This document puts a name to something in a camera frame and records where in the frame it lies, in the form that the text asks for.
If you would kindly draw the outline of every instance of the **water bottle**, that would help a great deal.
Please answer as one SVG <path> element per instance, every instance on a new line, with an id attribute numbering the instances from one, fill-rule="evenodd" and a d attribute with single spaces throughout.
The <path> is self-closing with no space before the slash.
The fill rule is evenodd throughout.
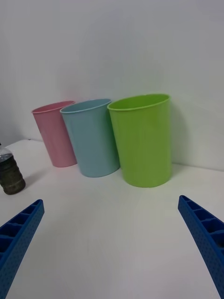
<path id="1" fill-rule="evenodd" d="M 8 195 L 16 194 L 23 190 L 26 182 L 22 177 L 13 154 L 0 143 L 0 185 Z"/>

